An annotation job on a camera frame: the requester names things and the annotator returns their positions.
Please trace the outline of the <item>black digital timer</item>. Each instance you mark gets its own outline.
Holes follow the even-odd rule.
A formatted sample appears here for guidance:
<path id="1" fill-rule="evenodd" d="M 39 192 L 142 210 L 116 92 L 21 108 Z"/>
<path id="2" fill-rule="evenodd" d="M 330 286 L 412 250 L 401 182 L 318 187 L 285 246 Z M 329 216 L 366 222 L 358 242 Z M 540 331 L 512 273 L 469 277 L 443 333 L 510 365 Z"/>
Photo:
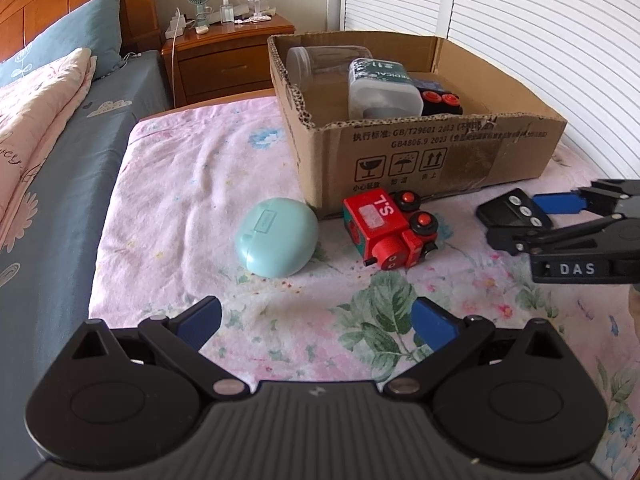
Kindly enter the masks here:
<path id="1" fill-rule="evenodd" d="M 512 188 L 476 207 L 477 219 L 487 231 L 538 229 L 550 230 L 553 222 L 541 206 L 521 188 Z"/>

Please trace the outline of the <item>red toy train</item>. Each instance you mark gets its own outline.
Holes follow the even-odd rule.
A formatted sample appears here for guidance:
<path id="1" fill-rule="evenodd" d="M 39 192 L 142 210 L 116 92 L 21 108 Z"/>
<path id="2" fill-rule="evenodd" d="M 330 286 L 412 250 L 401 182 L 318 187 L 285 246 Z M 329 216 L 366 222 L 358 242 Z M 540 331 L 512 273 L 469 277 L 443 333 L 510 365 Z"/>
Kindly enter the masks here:
<path id="1" fill-rule="evenodd" d="M 421 209 L 421 197 L 382 188 L 343 200 L 344 226 L 364 266 L 380 270 L 409 269 L 437 249 L 439 223 Z"/>

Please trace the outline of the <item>mint green oval case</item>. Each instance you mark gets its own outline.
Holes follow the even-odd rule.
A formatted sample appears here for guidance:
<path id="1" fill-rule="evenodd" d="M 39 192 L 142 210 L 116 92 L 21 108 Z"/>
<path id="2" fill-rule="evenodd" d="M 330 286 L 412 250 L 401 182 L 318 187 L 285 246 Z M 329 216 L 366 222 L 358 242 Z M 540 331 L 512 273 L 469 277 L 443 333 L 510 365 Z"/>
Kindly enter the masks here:
<path id="1" fill-rule="evenodd" d="M 314 255 L 319 221 L 305 203 L 273 197 L 255 205 L 235 234 L 235 250 L 244 268 L 262 278 L 287 278 Z"/>

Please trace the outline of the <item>black toy car red wheels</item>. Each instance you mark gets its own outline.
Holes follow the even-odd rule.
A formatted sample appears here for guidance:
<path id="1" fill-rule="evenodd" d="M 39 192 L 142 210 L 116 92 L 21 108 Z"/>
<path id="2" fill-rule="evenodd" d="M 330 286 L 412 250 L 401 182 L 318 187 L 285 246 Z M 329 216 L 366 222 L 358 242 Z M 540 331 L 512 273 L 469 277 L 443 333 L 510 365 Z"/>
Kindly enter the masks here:
<path id="1" fill-rule="evenodd" d="M 422 99 L 423 116 L 463 114 L 463 108 L 459 97 L 446 90 L 438 81 L 433 79 L 413 78 L 412 82 L 418 89 Z"/>

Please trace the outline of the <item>medical cotton swab container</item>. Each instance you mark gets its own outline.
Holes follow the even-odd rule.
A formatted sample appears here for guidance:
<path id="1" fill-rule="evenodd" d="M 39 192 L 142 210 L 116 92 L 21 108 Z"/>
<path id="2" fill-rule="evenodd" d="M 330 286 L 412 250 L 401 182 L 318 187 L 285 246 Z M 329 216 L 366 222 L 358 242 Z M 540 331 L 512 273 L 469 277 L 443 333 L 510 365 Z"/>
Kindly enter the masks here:
<path id="1" fill-rule="evenodd" d="M 351 120 L 364 119 L 369 107 L 399 107 L 405 117 L 422 115 L 422 99 L 405 67 L 377 58 L 357 58 L 348 73 L 348 114 Z"/>

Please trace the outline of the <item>clear plastic jar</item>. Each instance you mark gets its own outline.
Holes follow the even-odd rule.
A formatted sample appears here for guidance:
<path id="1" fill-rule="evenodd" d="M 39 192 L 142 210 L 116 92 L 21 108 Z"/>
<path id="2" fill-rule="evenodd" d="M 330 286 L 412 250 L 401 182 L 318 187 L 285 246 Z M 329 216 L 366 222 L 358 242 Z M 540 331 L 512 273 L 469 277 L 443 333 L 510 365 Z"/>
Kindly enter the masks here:
<path id="1" fill-rule="evenodd" d="M 372 58 L 363 46 L 292 47 L 285 59 L 288 80 L 300 91 L 319 84 L 346 84 L 349 66 L 357 58 Z"/>

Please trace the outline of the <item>blue bed sheet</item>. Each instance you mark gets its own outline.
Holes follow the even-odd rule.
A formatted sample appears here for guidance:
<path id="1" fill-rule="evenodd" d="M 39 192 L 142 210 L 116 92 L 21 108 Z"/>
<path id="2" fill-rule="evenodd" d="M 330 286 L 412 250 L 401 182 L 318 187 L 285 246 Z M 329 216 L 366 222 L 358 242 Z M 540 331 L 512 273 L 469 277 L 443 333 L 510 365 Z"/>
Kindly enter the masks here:
<path id="1" fill-rule="evenodd" d="M 1 251 L 1 475 L 40 461 L 24 426 L 32 390 L 88 316 L 96 250 L 131 130 L 170 107 L 156 51 L 96 80 L 29 185 Z"/>

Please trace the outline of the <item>white louvered closet door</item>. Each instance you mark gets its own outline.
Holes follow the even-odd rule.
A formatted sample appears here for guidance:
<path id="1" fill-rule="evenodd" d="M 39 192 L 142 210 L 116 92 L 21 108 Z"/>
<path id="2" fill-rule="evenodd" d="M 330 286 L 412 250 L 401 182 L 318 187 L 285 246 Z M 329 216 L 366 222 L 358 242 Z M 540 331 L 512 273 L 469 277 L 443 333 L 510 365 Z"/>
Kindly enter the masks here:
<path id="1" fill-rule="evenodd" d="M 439 36 L 521 81 L 612 178 L 639 173 L 639 0 L 342 0 L 341 28 Z"/>

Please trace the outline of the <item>brown cardboard box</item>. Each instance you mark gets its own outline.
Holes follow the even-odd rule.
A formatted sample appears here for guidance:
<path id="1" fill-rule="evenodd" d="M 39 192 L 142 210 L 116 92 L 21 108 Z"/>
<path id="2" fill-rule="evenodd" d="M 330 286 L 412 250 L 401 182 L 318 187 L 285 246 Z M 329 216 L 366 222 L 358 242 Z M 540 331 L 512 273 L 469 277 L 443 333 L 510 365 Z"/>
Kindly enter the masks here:
<path id="1" fill-rule="evenodd" d="M 296 47 L 361 46 L 436 80 L 462 114 L 351 120 L 346 82 L 306 92 L 285 68 Z M 307 32 L 268 40 L 270 72 L 304 200 L 321 218 L 348 196 L 382 188 L 424 198 L 541 176 L 565 119 L 524 84 L 453 42 L 398 32 Z"/>

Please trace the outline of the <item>wooden nightstand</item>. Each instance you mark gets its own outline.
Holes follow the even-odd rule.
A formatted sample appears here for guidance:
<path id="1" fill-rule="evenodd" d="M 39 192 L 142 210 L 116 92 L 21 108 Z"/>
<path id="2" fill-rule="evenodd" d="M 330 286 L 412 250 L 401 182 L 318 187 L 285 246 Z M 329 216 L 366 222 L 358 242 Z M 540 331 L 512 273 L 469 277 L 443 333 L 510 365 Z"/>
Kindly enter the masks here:
<path id="1" fill-rule="evenodd" d="M 272 87 L 267 40 L 295 32 L 277 14 L 255 24 L 218 24 L 199 35 L 189 29 L 168 38 L 162 55 L 174 107 Z"/>

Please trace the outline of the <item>pink floral quilt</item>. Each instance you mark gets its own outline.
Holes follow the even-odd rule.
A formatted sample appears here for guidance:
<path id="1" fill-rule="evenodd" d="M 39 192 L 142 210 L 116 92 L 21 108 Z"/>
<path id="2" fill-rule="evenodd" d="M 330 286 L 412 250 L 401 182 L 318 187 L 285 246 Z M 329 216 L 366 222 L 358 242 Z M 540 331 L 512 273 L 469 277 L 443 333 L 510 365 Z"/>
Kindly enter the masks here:
<path id="1" fill-rule="evenodd" d="M 96 56 L 88 48 L 43 65 L 1 89 L 1 247 L 10 252 L 37 211 L 27 192 L 87 96 Z"/>

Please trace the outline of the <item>white power strip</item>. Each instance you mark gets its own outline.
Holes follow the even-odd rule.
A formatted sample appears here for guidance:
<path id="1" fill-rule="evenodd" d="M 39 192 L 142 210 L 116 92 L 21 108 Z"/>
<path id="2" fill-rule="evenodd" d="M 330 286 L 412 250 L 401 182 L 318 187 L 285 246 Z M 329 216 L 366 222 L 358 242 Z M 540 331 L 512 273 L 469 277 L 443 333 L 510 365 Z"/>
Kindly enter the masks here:
<path id="1" fill-rule="evenodd" d="M 186 17 L 180 11 L 180 9 L 177 8 L 175 14 L 171 17 L 169 21 L 169 25 L 165 32 L 165 38 L 169 40 L 169 39 L 174 39 L 179 36 L 182 36 L 185 28 L 186 28 Z"/>

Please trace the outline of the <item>blue pillow near nightstand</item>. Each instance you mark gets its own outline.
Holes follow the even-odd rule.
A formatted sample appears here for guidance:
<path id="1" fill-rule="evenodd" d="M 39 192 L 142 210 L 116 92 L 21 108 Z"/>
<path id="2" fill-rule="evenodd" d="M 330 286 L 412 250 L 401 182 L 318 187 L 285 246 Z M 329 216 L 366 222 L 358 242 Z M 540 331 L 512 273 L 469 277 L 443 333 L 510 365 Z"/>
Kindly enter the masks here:
<path id="1" fill-rule="evenodd" d="M 78 6 L 1 63 L 1 85 L 25 77 L 78 48 L 88 48 L 96 56 L 93 79 L 114 72 L 122 64 L 119 12 L 120 0 L 90 0 Z"/>

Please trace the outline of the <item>clear spray bottle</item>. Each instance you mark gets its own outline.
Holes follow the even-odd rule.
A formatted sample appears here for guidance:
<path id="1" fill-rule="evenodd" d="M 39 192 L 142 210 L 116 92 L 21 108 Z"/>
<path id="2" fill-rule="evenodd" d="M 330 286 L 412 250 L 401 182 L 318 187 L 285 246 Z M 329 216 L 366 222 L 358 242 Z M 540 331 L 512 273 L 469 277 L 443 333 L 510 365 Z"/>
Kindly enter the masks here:
<path id="1" fill-rule="evenodd" d="M 221 24 L 232 24 L 234 22 L 234 6 L 230 0 L 222 0 L 219 8 L 219 17 Z"/>

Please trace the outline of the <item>small green desk fan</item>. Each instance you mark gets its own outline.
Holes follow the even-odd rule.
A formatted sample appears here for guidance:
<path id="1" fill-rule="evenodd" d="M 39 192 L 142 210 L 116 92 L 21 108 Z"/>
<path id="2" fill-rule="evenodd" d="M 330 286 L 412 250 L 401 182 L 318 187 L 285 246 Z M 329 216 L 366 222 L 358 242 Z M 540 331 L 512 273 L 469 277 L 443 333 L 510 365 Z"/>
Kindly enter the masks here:
<path id="1" fill-rule="evenodd" d="M 188 0 L 195 6 L 194 29 L 198 35 L 208 32 L 208 18 L 206 16 L 206 3 L 208 0 Z"/>

